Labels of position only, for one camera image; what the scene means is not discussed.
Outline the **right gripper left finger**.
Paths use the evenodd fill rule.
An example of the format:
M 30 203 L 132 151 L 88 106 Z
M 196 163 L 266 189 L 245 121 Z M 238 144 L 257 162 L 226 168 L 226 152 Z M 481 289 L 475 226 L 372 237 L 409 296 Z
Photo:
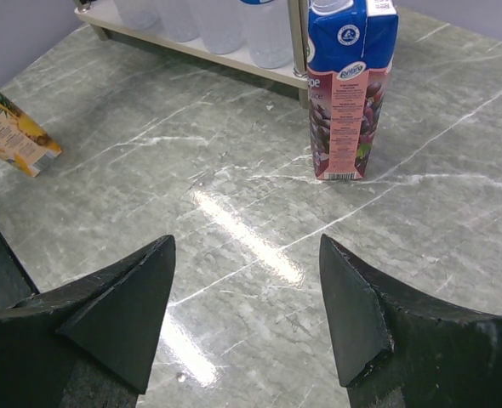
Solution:
M 133 407 L 146 392 L 174 280 L 162 236 L 0 309 L 0 407 Z

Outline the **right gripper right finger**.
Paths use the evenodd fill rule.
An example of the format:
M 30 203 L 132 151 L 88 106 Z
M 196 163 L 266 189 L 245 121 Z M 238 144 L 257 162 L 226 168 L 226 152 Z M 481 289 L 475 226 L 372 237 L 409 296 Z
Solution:
M 502 407 L 502 315 L 432 297 L 329 236 L 320 280 L 353 407 Z

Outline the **orange juice carton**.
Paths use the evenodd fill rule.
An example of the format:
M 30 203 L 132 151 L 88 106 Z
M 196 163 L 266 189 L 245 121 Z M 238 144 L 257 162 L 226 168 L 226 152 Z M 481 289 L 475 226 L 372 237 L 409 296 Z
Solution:
M 36 177 L 62 152 L 59 144 L 0 92 L 0 159 Z

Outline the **water bottle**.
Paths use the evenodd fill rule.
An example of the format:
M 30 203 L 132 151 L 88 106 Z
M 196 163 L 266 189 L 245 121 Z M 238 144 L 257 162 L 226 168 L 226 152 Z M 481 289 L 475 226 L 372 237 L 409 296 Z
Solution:
M 158 21 L 155 3 L 152 0 L 114 0 L 115 7 L 125 26 L 144 30 Z
M 243 32 L 251 60 L 276 69 L 293 58 L 288 1 L 240 1 Z
M 210 53 L 230 54 L 243 46 L 238 1 L 191 0 L 189 4 L 203 44 Z
M 197 25 L 186 0 L 156 0 L 155 5 L 167 35 L 178 43 L 199 37 Z

